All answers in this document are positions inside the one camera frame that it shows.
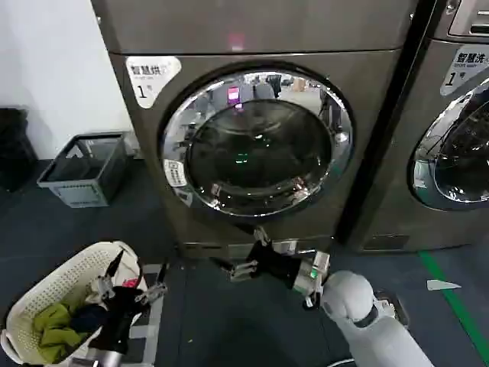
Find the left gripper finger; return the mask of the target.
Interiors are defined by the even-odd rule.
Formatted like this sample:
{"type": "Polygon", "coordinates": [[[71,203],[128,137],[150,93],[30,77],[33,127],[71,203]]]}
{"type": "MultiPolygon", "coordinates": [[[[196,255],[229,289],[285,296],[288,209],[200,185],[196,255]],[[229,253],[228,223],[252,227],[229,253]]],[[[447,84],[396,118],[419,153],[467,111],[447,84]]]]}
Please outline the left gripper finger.
{"type": "Polygon", "coordinates": [[[167,273],[167,267],[167,263],[163,263],[161,265],[156,281],[141,295],[141,303],[153,303],[165,295],[167,292],[167,286],[164,281],[167,273]]]}
{"type": "Polygon", "coordinates": [[[112,299],[115,296],[113,277],[121,263],[124,251],[121,250],[118,255],[110,262],[103,276],[98,276],[96,279],[96,289],[101,301],[112,299]]]}

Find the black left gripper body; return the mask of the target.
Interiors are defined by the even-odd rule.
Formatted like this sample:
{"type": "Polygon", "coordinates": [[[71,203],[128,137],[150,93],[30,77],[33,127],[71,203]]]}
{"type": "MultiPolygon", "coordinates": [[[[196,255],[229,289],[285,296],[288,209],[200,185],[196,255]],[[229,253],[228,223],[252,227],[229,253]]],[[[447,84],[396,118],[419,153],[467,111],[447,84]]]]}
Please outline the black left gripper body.
{"type": "Polygon", "coordinates": [[[115,296],[108,299],[108,316],[100,334],[89,343],[89,347],[125,355],[131,323],[144,309],[136,298],[144,292],[139,288],[122,286],[116,286],[114,292],[115,296]]]}

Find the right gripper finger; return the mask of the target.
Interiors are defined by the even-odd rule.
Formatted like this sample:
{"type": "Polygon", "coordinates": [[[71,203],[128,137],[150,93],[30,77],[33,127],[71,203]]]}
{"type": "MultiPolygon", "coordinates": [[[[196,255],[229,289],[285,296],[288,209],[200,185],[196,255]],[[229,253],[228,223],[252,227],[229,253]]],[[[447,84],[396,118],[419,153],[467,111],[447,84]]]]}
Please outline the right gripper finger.
{"type": "Polygon", "coordinates": [[[242,232],[254,237],[253,246],[271,247],[272,240],[262,226],[247,223],[235,224],[235,227],[242,232]]]}
{"type": "Polygon", "coordinates": [[[252,278],[257,270],[257,261],[242,262],[239,264],[231,263],[221,258],[209,259],[214,265],[218,266],[227,275],[231,282],[246,281],[252,278]]]}

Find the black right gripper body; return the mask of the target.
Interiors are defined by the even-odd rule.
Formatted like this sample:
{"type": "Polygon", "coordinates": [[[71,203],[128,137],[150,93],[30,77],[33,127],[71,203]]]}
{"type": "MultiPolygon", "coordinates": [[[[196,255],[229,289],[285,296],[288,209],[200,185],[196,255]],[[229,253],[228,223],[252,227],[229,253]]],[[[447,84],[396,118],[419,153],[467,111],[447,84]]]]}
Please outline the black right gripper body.
{"type": "Polygon", "coordinates": [[[275,252],[272,245],[263,245],[259,241],[254,243],[246,261],[257,263],[251,278],[269,274],[282,281],[287,288],[293,288],[302,262],[300,258],[275,252]]]}

